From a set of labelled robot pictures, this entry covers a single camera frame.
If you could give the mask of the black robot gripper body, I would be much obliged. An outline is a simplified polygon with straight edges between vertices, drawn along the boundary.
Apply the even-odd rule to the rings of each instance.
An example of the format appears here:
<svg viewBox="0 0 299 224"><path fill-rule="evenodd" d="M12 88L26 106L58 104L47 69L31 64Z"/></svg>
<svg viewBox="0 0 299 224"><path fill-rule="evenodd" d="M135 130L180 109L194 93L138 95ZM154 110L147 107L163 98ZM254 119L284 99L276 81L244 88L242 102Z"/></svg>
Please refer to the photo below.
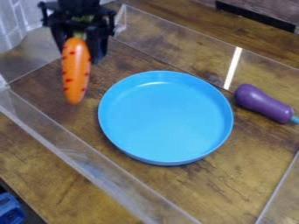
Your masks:
<svg viewBox="0 0 299 224"><path fill-rule="evenodd" d="M86 31L90 27L115 31L116 12L100 4L100 0L51 0L40 1L42 25L50 28L67 27Z"/></svg>

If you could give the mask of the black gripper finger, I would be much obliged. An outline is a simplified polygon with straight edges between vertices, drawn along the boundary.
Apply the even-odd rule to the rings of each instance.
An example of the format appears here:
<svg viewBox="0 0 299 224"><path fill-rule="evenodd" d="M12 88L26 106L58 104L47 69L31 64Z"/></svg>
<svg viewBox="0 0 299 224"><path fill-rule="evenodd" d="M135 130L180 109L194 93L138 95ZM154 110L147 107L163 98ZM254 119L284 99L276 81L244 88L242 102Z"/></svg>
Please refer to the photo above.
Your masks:
<svg viewBox="0 0 299 224"><path fill-rule="evenodd" d="M51 34L59 50L63 51L64 43L68 37L64 27L60 24L56 24L51 28Z"/></svg>
<svg viewBox="0 0 299 224"><path fill-rule="evenodd" d="M98 64L108 53L108 28L91 25L87 28L87 45L91 62Z"/></svg>

